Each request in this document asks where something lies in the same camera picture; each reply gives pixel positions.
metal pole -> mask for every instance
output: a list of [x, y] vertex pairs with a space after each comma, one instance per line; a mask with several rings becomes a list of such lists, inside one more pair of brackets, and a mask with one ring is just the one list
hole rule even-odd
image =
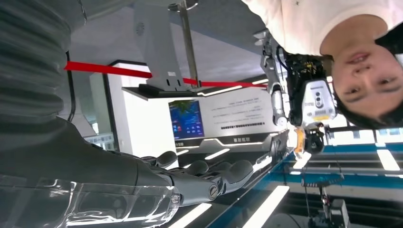
[[199, 77], [197, 75], [196, 60], [194, 58], [192, 35], [191, 35], [191, 31], [190, 31], [186, 0], [184, 0], [181, 4], [179, 4], [178, 8], [179, 8], [179, 14], [181, 16], [181, 21], [182, 21], [183, 38], [185, 41], [186, 56], [188, 58], [188, 63], [189, 63], [190, 78], [196, 80], [196, 82], [197, 82], [197, 85], [192, 85], [192, 87], [199, 88], [200, 81], [199, 81]]

white wall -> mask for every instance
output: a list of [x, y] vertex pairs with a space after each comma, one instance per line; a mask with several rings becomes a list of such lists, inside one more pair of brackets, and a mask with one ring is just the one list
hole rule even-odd
[[[117, 64], [116, 67], [150, 72], [148, 67]], [[176, 151], [168, 102], [145, 101], [122, 87], [138, 87], [146, 79], [108, 75], [120, 151], [138, 157], [158, 157]]]

display screen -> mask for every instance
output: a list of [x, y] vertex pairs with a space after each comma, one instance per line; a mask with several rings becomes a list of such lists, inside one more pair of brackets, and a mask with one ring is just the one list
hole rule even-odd
[[199, 101], [174, 101], [169, 109], [175, 139], [204, 137]]

white shirt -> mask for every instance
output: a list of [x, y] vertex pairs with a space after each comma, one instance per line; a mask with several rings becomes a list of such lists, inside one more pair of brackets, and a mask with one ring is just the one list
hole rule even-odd
[[278, 44], [293, 54], [320, 55], [330, 30], [353, 16], [378, 16], [389, 30], [403, 21], [403, 0], [242, 1], [262, 18]]

